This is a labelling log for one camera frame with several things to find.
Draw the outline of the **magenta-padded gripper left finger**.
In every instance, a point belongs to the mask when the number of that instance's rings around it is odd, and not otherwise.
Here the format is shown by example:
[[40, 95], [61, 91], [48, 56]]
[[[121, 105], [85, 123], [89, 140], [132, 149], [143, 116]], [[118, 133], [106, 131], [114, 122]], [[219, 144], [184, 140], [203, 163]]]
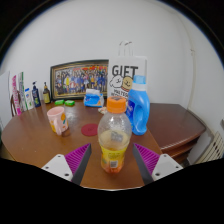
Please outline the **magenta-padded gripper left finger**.
[[42, 169], [80, 185], [91, 153], [91, 144], [88, 143], [66, 155], [57, 154]]

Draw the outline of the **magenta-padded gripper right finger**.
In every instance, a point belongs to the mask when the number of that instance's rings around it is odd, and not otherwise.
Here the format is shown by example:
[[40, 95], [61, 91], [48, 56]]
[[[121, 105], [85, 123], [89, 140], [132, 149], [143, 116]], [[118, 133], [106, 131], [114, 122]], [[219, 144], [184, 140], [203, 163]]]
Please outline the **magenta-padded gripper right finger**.
[[159, 155], [137, 143], [133, 144], [133, 155], [145, 185], [182, 169], [168, 154]]

